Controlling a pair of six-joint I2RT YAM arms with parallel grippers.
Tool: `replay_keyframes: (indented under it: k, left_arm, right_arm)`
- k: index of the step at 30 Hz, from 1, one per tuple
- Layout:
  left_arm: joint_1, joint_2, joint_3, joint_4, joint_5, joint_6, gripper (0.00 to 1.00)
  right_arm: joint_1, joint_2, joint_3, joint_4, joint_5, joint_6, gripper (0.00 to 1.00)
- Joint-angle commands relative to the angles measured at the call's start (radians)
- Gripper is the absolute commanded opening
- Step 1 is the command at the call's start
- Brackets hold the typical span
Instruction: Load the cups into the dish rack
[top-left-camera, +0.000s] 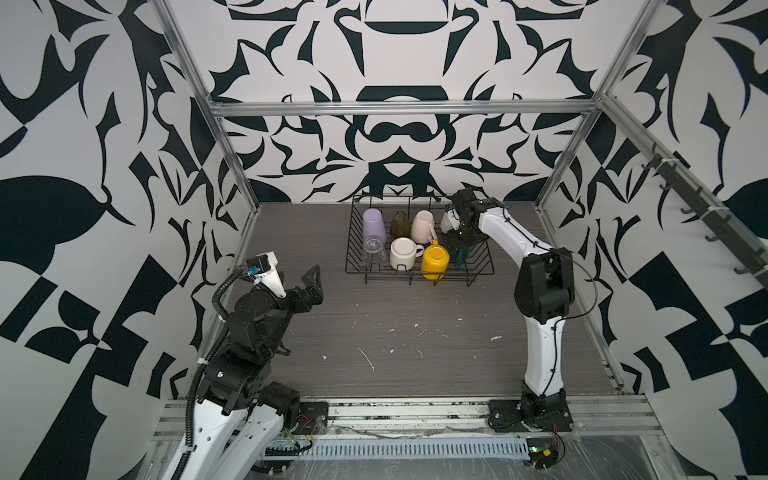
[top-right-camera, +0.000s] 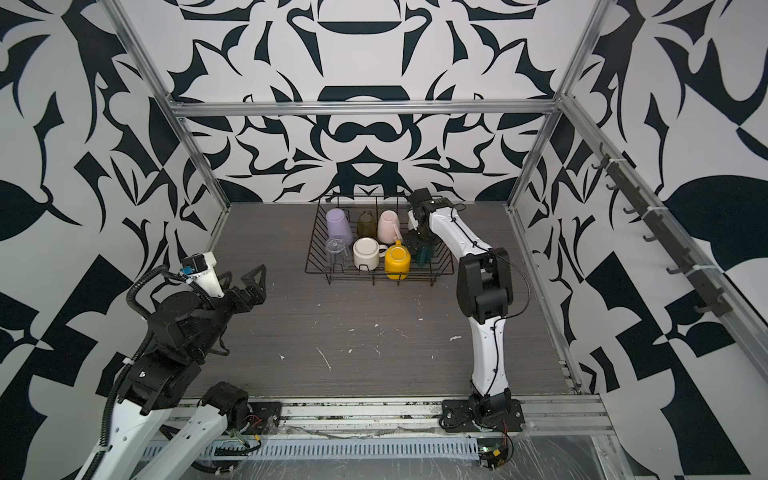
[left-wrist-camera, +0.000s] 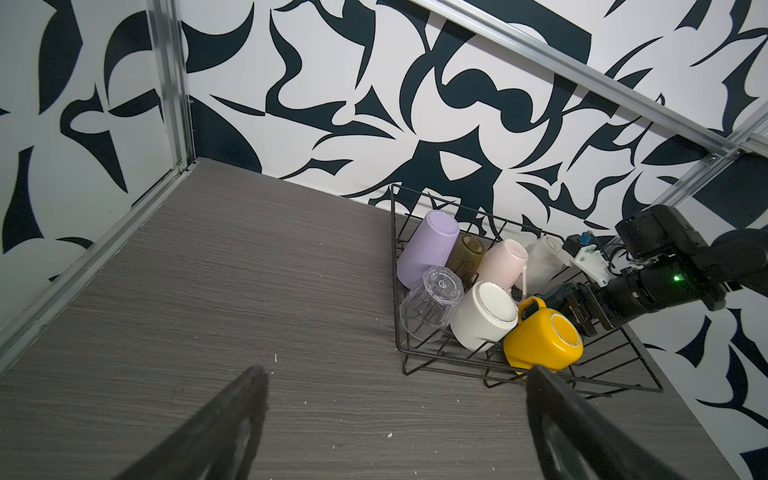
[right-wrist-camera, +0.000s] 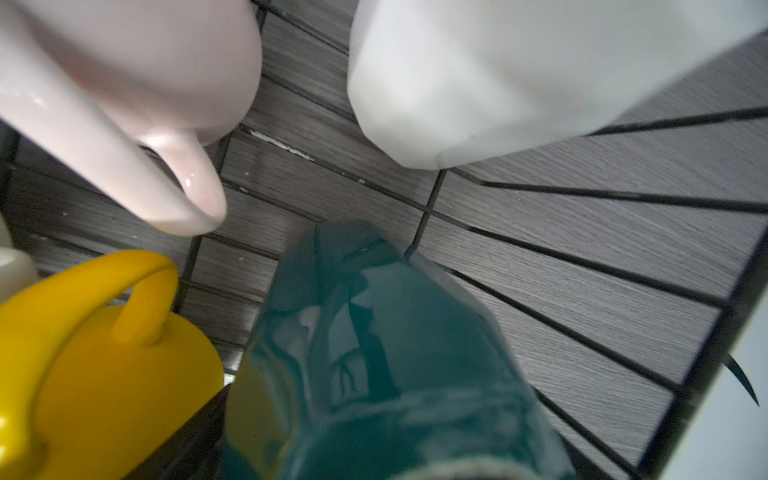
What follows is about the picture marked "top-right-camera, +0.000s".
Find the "yellow mug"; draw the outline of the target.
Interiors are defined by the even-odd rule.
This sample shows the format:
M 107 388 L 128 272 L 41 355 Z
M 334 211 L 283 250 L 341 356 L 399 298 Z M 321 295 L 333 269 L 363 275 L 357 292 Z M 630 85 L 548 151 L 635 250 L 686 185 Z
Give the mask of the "yellow mug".
M 410 272 L 410 265 L 411 254 L 401 240 L 397 240 L 386 250 L 384 271 L 388 279 L 395 281 L 406 279 Z

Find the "pink cream mug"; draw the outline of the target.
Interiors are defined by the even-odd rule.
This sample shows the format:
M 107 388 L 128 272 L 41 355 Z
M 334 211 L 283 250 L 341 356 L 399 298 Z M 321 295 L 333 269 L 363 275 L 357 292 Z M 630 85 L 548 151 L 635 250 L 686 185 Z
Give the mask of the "pink cream mug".
M 377 238 L 385 245 L 393 245 L 402 239 L 399 217 L 395 211 L 385 210 L 381 213 L 377 222 Z

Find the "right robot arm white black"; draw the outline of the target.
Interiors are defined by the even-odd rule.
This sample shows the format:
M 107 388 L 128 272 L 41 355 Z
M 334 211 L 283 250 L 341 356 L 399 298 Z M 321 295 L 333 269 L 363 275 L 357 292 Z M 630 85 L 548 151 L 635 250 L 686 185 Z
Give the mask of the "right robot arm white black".
M 524 417 L 512 397 L 504 360 L 506 322 L 516 315 L 508 252 L 481 240 L 460 217 L 460 208 L 426 189 L 408 197 L 406 245 L 426 247 L 441 241 L 458 262 L 456 298 L 467 317 L 472 339 L 471 394 L 466 400 L 445 400 L 439 417 L 448 432 L 519 432 Z

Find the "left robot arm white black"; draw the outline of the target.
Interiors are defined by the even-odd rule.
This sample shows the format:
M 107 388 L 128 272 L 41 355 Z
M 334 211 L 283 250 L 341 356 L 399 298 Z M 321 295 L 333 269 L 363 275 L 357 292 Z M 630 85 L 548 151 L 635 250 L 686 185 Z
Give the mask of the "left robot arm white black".
M 247 393 L 227 382 L 211 387 L 179 430 L 167 425 L 208 355 L 226 356 L 222 336 L 233 316 L 267 299 L 267 268 L 259 265 L 232 285 L 217 274 L 210 252 L 142 275 L 126 293 L 147 333 L 108 394 L 99 440 L 80 479 L 179 479 L 225 432 L 238 436 L 249 414 Z

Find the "dark green mug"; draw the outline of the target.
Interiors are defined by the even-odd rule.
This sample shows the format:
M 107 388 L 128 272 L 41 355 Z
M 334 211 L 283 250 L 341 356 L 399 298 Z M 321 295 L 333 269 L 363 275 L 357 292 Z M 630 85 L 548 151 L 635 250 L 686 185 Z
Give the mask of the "dark green mug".
M 434 246 L 432 244 L 420 244 L 416 248 L 415 259 L 419 268 L 429 267 L 434 255 Z

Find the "white mug red inside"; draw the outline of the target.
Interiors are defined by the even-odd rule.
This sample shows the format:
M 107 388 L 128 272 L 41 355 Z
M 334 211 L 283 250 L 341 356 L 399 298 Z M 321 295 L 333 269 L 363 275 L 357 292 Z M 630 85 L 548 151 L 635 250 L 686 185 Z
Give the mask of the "white mug red inside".
M 387 249 L 374 238 L 359 238 L 352 247 L 355 267 L 361 272 L 374 272 Z

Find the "lilac plastic cup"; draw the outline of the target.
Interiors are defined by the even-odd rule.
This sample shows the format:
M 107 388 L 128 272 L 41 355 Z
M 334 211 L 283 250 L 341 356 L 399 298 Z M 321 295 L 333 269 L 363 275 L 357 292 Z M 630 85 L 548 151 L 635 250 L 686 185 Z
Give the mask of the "lilac plastic cup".
M 351 247 L 354 243 L 354 235 L 347 213 L 341 208 L 333 208 L 326 213 L 325 219 L 328 237 L 343 240 L 348 247 Z

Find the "white faceted mug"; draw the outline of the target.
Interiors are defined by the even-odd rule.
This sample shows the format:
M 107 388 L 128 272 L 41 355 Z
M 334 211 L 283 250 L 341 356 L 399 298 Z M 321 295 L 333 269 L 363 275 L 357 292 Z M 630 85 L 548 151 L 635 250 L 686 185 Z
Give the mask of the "white faceted mug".
M 409 230 L 416 230 L 419 226 L 419 223 L 414 216 L 414 212 L 412 210 L 408 211 L 408 229 Z

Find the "olive textured glass cup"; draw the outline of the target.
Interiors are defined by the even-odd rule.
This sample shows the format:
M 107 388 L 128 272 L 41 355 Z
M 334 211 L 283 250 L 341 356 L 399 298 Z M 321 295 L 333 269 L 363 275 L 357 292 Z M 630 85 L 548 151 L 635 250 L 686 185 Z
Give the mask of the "olive textured glass cup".
M 377 219 L 372 211 L 363 211 L 357 220 L 356 233 L 359 238 L 376 238 L 378 234 Z

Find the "clear glass cup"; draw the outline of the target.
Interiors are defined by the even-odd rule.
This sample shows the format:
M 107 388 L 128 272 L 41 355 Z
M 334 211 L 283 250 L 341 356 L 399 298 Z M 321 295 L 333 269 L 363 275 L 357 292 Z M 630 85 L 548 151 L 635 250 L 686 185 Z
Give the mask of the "clear glass cup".
M 325 243 L 325 251 L 329 272 L 343 272 L 353 263 L 349 245 L 343 237 L 328 238 Z

